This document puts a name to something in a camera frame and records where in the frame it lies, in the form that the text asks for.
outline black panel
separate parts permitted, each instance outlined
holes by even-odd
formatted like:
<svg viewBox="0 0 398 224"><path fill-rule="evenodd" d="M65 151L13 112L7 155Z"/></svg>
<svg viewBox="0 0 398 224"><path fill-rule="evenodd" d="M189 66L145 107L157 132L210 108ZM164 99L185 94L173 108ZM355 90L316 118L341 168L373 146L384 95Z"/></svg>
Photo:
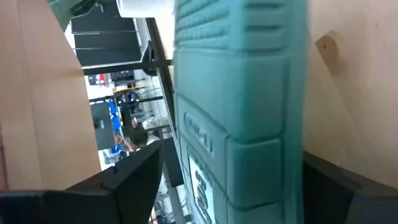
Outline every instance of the black panel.
<svg viewBox="0 0 398 224"><path fill-rule="evenodd" d="M135 32L75 35L75 45L76 48L101 47L109 49L137 49L138 40Z"/></svg>
<svg viewBox="0 0 398 224"><path fill-rule="evenodd" d="M164 160L167 170L169 171L169 179L171 187L177 187L184 184L180 161L175 148L174 139L168 138L163 141Z"/></svg>
<svg viewBox="0 0 398 224"><path fill-rule="evenodd" d="M120 17L116 1L104 2L103 6L104 12L94 7L87 15L73 18L72 32L134 30L131 18Z"/></svg>
<svg viewBox="0 0 398 224"><path fill-rule="evenodd" d="M116 1L100 1L87 15L72 19L76 56L82 66L135 62L141 59L131 18L119 15Z"/></svg>
<svg viewBox="0 0 398 224"><path fill-rule="evenodd" d="M110 149L114 146L114 138L109 105L108 103L96 103L90 106L98 150Z"/></svg>
<svg viewBox="0 0 398 224"><path fill-rule="evenodd" d="M0 223L147 224L163 161L154 142L64 191L1 192Z"/></svg>
<svg viewBox="0 0 398 224"><path fill-rule="evenodd" d="M116 73L120 71L132 71L132 70L140 70L144 68L158 68L162 66L169 66L172 64L171 60L164 60L161 62L131 62L124 65L111 65L111 66L104 66L104 67L95 67L95 68L85 68L83 71L85 75L97 75L102 73ZM118 80L119 78L116 76L112 76L114 81Z"/></svg>
<svg viewBox="0 0 398 224"><path fill-rule="evenodd" d="M76 50L76 56L81 66L135 62L140 59L140 55L132 49Z"/></svg>
<svg viewBox="0 0 398 224"><path fill-rule="evenodd" d="M398 190L304 153L305 224L398 222Z"/></svg>

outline teal plastic object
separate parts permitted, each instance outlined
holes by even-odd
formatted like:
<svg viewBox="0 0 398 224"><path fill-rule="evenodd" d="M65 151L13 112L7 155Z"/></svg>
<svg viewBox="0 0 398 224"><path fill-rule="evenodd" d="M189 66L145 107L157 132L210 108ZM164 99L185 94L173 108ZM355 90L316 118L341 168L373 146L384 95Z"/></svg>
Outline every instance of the teal plastic object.
<svg viewBox="0 0 398 224"><path fill-rule="evenodd" d="M305 0L179 0L175 106L198 223L302 215Z"/></svg>

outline wooden panel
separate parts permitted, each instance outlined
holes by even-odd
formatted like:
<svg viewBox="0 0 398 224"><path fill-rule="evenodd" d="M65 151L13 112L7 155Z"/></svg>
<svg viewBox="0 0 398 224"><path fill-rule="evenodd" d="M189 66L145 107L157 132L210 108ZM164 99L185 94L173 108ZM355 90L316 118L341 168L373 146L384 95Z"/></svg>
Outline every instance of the wooden panel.
<svg viewBox="0 0 398 224"><path fill-rule="evenodd" d="M398 2L312 0L310 9L313 40L336 46L312 49L306 150L398 187Z"/></svg>
<svg viewBox="0 0 398 224"><path fill-rule="evenodd" d="M65 189L99 172L83 73L46 0L0 0L0 33L9 188Z"/></svg>
<svg viewBox="0 0 398 224"><path fill-rule="evenodd" d="M4 146L2 145L2 134L0 127L0 190L7 190L7 170L6 170L6 158L4 158Z"/></svg>

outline person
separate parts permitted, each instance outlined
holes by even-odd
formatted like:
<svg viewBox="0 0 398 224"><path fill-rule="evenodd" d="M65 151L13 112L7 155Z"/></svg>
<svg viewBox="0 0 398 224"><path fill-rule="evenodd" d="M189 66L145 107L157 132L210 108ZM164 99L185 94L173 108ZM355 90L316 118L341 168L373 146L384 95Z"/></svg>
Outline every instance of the person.
<svg viewBox="0 0 398 224"><path fill-rule="evenodd" d="M133 128L132 134L125 139L123 139L123 137L120 135L114 134L114 141L115 144L121 144L125 151L135 152L138 148L147 145L148 132L144 129L142 124L136 122L135 120L132 120L131 123Z"/></svg>

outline white label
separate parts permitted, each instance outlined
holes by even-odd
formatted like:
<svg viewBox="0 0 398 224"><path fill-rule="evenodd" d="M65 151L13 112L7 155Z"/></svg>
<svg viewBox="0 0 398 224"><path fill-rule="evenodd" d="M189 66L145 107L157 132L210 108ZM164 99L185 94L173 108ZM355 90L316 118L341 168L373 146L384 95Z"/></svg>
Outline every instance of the white label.
<svg viewBox="0 0 398 224"><path fill-rule="evenodd" d="M189 164L195 203L206 223L215 224L213 186L210 185L210 181L206 179L208 175L203 173L200 166L191 156L189 157Z"/></svg>
<svg viewBox="0 0 398 224"><path fill-rule="evenodd" d="M104 120L99 121L99 125L101 126L101 129L105 128Z"/></svg>

